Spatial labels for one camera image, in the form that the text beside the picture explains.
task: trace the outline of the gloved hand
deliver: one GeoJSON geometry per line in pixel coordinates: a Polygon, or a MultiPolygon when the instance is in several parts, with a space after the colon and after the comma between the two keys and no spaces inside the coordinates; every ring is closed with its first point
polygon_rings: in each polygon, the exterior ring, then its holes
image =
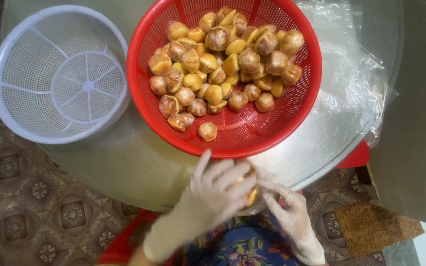
{"type": "Polygon", "coordinates": [[[222,160],[205,170],[210,155],[210,150],[203,153],[174,209],[152,225],[143,244],[145,256],[152,262],[164,262],[181,245],[213,230],[246,204],[245,193],[256,184],[256,177],[231,185],[250,166],[222,160]]]}
{"type": "Polygon", "coordinates": [[[264,193],[269,210],[293,241],[292,251],[295,256],[310,266],[324,265],[325,251],[311,228],[305,197],[283,184],[263,180],[258,180],[257,183],[279,193],[287,204],[288,210],[284,210],[275,201],[272,194],[264,193]]]}

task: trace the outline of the hand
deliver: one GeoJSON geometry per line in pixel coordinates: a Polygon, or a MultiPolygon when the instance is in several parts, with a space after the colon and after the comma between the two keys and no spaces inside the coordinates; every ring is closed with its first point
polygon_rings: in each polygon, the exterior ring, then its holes
{"type": "Polygon", "coordinates": [[[143,244],[144,253],[151,261],[162,263],[181,245],[213,230],[246,204],[245,194],[256,184],[256,177],[231,185],[249,172],[250,166],[247,163],[235,166],[233,160],[222,160],[205,170],[210,155],[211,151],[207,150],[201,156],[174,209],[153,224],[143,244]]]}
{"type": "Polygon", "coordinates": [[[288,209],[284,210],[270,193],[264,193],[269,210],[294,242],[292,251],[295,256],[307,265],[324,265],[325,251],[311,228],[305,197],[283,184],[263,180],[258,180],[257,183],[279,193],[287,204],[288,209]]]}

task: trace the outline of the round table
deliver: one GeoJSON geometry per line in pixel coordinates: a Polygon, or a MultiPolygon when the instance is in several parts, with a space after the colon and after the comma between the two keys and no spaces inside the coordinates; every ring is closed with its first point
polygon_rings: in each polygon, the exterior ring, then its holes
{"type": "MultiPolygon", "coordinates": [[[[119,28],[127,42],[153,0],[6,0],[1,39],[27,16],[50,6],[76,4],[95,9],[119,28]]],[[[352,0],[363,10],[359,38],[383,61],[394,85],[403,45],[401,0],[352,0]]],[[[278,182],[299,190],[332,170],[362,141],[339,117],[311,113],[285,141],[252,161],[273,169],[278,182]]],[[[131,103],[111,127],[82,141],[41,145],[74,178],[105,195],[145,209],[165,211],[177,202],[198,158],[164,142],[143,121],[131,103]]]]}

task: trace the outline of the person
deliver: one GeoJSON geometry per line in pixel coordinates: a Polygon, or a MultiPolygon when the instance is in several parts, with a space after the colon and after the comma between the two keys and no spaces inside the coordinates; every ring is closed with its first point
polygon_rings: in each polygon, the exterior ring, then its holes
{"type": "Polygon", "coordinates": [[[302,195],[255,176],[234,184],[249,164],[222,160],[207,169],[210,155],[207,150],[201,156],[179,202],[154,222],[128,266],[161,265],[185,246],[183,265],[328,266],[302,195]],[[232,219],[256,183],[278,193],[286,209],[266,192],[268,211],[232,219]]]}

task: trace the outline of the doormat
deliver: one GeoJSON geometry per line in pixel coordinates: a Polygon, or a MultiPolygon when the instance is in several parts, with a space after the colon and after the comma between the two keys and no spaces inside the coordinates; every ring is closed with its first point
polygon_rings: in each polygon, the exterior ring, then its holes
{"type": "Polygon", "coordinates": [[[420,221],[368,203],[347,205],[334,212],[353,258],[381,252],[385,246],[424,233],[420,221]]]}

